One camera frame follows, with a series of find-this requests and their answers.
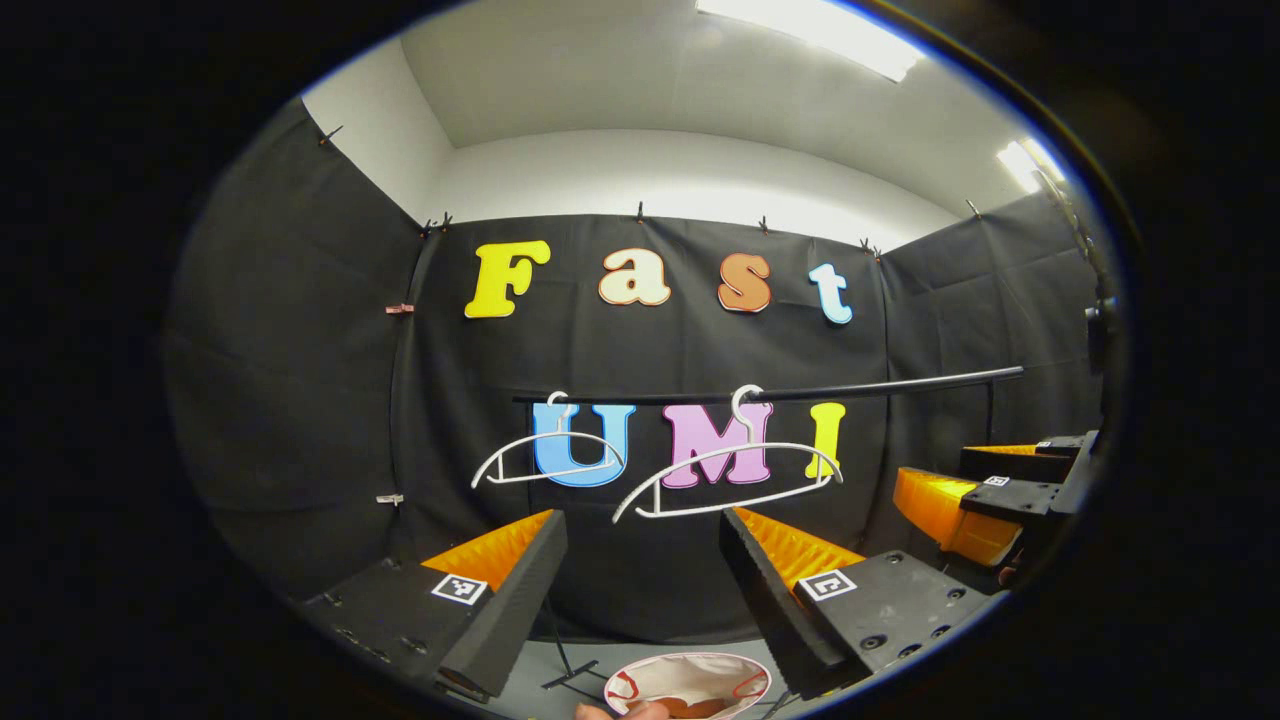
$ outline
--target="hanger hook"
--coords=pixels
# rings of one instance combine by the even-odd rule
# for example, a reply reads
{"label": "hanger hook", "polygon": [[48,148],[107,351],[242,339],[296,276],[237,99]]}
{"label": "hanger hook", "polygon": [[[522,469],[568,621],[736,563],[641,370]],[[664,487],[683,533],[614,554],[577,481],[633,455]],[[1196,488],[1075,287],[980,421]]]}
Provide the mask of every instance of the hanger hook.
{"label": "hanger hook", "polygon": [[[562,389],[558,389],[558,391],[548,395],[547,396],[547,406],[550,407],[556,402],[556,400],[561,398],[561,397],[568,397],[568,393],[564,392],[564,391],[562,391]],[[556,432],[557,433],[564,432],[564,420],[568,420],[568,414],[572,410],[573,410],[573,407],[571,405],[566,405],[564,406],[564,411],[561,413],[561,416],[556,418]]]}
{"label": "hanger hook", "polygon": [[741,405],[742,405],[742,397],[746,393],[755,395],[755,393],[759,393],[759,392],[764,392],[764,388],[762,388],[760,386],[742,386],[742,387],[737,388],[736,391],[733,391],[733,400],[730,402],[730,409],[733,411],[733,419],[737,420],[739,423],[742,423],[744,425],[746,425],[746,442],[750,442],[750,443],[755,443],[755,442],[760,442],[760,441],[756,437],[755,425],[751,424],[751,420],[748,419],[746,415],[742,415],[742,407],[741,407]]}

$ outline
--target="orange letter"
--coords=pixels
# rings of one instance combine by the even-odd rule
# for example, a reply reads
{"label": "orange letter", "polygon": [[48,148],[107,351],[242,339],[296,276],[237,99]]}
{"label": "orange letter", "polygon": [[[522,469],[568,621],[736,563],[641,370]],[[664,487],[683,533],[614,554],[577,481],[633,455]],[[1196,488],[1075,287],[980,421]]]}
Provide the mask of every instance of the orange letter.
{"label": "orange letter", "polygon": [[759,255],[735,252],[721,263],[721,279],[724,284],[717,288],[721,305],[736,313],[759,313],[773,300],[773,291],[764,278],[769,277],[769,264]]}

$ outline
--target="ceiling light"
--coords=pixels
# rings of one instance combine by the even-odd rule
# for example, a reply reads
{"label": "ceiling light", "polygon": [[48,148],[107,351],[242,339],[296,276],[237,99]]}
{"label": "ceiling light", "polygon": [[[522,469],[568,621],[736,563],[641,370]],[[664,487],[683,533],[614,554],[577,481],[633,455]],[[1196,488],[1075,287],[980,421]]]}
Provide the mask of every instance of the ceiling light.
{"label": "ceiling light", "polygon": [[924,56],[901,37],[824,0],[698,0],[698,10],[805,40],[893,82]]}
{"label": "ceiling light", "polygon": [[1027,149],[1027,152],[1030,154],[1032,160],[1036,161],[1039,169],[1048,173],[1048,176],[1053,178],[1055,182],[1066,182],[1066,178],[1062,177],[1062,170],[1060,170],[1057,168],[1057,163],[1055,163],[1053,159],[1048,156],[1048,152],[1044,150],[1043,145],[1037,142],[1034,138],[1027,138],[1023,141],[1023,147]]}
{"label": "ceiling light", "polygon": [[1009,168],[1018,184],[1023,186],[1027,193],[1038,191],[1039,182],[1036,179],[1036,160],[1032,160],[1027,149],[1016,142],[1010,142],[1007,147],[996,152],[996,158]]}

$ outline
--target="orange gripper pad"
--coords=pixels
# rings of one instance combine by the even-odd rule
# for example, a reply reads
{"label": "orange gripper pad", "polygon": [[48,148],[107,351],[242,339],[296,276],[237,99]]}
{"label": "orange gripper pad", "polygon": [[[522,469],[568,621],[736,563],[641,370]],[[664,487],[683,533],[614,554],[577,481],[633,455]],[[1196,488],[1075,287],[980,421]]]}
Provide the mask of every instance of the orange gripper pad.
{"label": "orange gripper pad", "polygon": [[975,447],[965,447],[965,450],[998,452],[1000,455],[1036,455],[1034,445],[980,445]]}
{"label": "orange gripper pad", "polygon": [[759,512],[735,507],[755,542],[760,543],[782,582],[795,592],[800,579],[867,560],[851,550],[797,530]]}
{"label": "orange gripper pad", "polygon": [[507,579],[507,574],[520,561],[525,548],[529,547],[552,512],[552,510],[545,510],[503,525],[425,560],[422,566],[484,580],[494,592],[498,592],[502,582]]}
{"label": "orange gripper pad", "polygon": [[992,566],[1004,560],[1023,527],[960,509],[960,498],[979,483],[899,468],[893,505],[946,552]]}

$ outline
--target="yellow letter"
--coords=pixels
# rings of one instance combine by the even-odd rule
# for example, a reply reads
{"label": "yellow letter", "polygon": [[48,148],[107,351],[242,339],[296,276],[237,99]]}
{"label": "yellow letter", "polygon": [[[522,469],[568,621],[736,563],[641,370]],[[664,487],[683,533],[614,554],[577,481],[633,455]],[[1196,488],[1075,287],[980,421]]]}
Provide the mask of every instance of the yellow letter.
{"label": "yellow letter", "polygon": [[[515,265],[511,260],[520,258]],[[539,265],[552,259],[552,249],[545,241],[500,242],[476,247],[480,259],[480,275],[476,278],[476,295],[462,314],[467,318],[506,318],[516,311],[516,304],[507,300],[507,286],[516,295],[524,295],[534,279],[534,266],[525,258],[532,258]]]}
{"label": "yellow letter", "polygon": [[[840,459],[836,457],[836,441],[840,439],[840,419],[845,416],[845,406],[838,402],[823,402],[822,405],[814,405],[809,410],[809,416],[813,418],[814,425],[813,446],[826,452],[836,461],[836,468],[840,468]],[[831,465],[814,455],[813,461],[804,469],[806,478],[818,477],[818,462],[822,462],[823,475],[831,474]]]}

